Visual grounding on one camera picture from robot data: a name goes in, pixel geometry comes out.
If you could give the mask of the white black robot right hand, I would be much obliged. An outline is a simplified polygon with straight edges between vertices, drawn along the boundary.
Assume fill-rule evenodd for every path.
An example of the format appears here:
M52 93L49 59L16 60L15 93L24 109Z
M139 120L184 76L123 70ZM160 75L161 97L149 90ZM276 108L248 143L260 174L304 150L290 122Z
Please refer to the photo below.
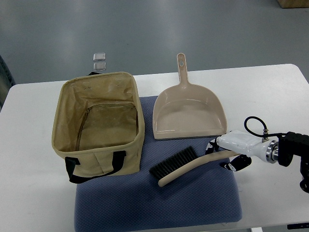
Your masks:
M232 161L220 164L221 167L234 172L248 167L253 156L267 163L279 161L279 142L238 130L211 140L206 147L205 154L211 154L219 148L237 153L237 157Z

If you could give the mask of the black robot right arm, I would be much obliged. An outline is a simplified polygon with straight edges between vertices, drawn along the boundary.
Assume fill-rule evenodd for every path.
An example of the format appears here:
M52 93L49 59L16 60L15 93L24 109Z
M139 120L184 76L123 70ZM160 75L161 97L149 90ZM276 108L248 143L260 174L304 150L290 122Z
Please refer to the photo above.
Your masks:
M256 119L263 125L263 133L257 134L251 131L247 123L250 119ZM268 133L268 128L265 122L256 117L249 116L244 120L245 130L256 136L260 137L263 142L266 142L269 137L277 137L278 142L269 143L269 146L265 152L264 157L267 162L278 162L279 165L287 167L291 164L294 156L299 156L300 161L300 173L302 175L302 181L300 182L300 188L308 193L309 191L309 136L295 133Z

